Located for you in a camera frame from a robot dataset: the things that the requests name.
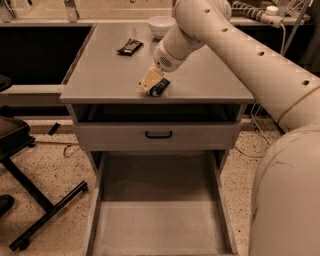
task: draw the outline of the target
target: black chair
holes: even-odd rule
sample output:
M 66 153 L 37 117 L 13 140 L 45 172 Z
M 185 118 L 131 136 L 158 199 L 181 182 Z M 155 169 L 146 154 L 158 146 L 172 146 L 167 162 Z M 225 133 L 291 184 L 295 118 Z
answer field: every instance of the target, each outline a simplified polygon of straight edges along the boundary
M 12 85 L 8 77 L 0 75 L 0 92 Z M 45 214 L 19 236 L 9 247 L 12 251 L 17 248 L 25 250 L 30 244 L 32 236 L 51 217 L 61 210 L 80 191 L 87 191 L 87 183 L 82 181 L 58 204 L 53 205 L 48 198 L 26 177 L 22 171 L 11 161 L 10 157 L 25 147 L 34 147 L 35 138 L 29 135 L 30 127 L 23 120 L 13 117 L 0 116 L 0 163 L 13 175 L 13 177 L 29 192 L 29 194 L 45 210 Z

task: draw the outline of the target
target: open drawer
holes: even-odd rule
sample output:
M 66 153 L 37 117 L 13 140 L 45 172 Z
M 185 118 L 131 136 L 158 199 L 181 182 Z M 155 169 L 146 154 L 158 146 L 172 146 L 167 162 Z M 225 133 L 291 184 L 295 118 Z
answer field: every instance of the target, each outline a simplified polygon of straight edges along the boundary
M 82 255 L 238 255 L 219 175 L 212 151 L 104 152 Z

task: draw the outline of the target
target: cabinet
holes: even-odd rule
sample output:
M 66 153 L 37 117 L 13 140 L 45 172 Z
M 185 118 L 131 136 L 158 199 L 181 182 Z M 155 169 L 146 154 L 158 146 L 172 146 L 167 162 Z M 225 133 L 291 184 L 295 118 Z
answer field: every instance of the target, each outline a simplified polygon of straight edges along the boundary
M 117 55 L 129 38 L 144 47 Z M 60 97 L 97 175 L 83 255 L 236 255 L 220 174 L 253 97 L 207 47 L 145 95 L 157 43 L 98 24 Z

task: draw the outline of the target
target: drawer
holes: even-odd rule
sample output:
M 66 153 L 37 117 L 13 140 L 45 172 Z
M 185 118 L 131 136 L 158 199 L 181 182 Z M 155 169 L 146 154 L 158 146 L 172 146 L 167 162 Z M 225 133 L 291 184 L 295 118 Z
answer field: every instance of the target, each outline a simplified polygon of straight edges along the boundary
M 238 255 L 214 154 L 107 153 L 82 255 Z
M 74 125 L 85 151 L 230 149 L 240 123 L 80 123 Z

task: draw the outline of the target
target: chair leg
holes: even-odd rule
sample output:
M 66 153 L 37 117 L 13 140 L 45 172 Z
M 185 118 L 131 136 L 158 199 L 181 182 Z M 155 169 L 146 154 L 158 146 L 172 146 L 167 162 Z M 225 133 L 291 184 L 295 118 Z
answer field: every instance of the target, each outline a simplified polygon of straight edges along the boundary
M 17 238 L 9 247 L 12 251 L 17 248 L 24 250 L 28 247 L 30 241 L 29 237 L 33 235 L 39 228 L 41 228 L 51 217 L 59 212 L 68 202 L 70 202 L 80 191 L 87 191 L 88 185 L 82 181 L 77 187 L 75 187 L 67 196 L 65 196 L 54 208 L 43 215 L 36 223 L 28 228 L 19 238 Z
M 29 194 L 41 205 L 46 211 L 37 222 L 35 222 L 30 228 L 28 228 L 18 239 L 16 239 L 9 247 L 12 251 L 17 248 L 25 250 L 30 244 L 30 236 L 33 235 L 39 228 L 41 228 L 51 217 L 53 217 L 58 211 L 60 211 L 68 202 L 70 202 L 80 191 L 87 191 L 88 185 L 82 181 L 77 187 L 75 187 L 68 195 L 66 195 L 58 204 L 53 205 L 48 198 L 28 179 L 20 169 L 10 160 L 5 158 L 1 160 L 1 163 L 7 168 L 7 170 L 13 175 L 14 178 L 29 192 Z
M 54 205 L 45 197 L 44 194 L 42 194 L 42 192 L 32 183 L 32 181 L 20 171 L 20 169 L 11 161 L 10 158 L 3 159 L 1 163 L 46 212 L 49 212 L 53 209 Z

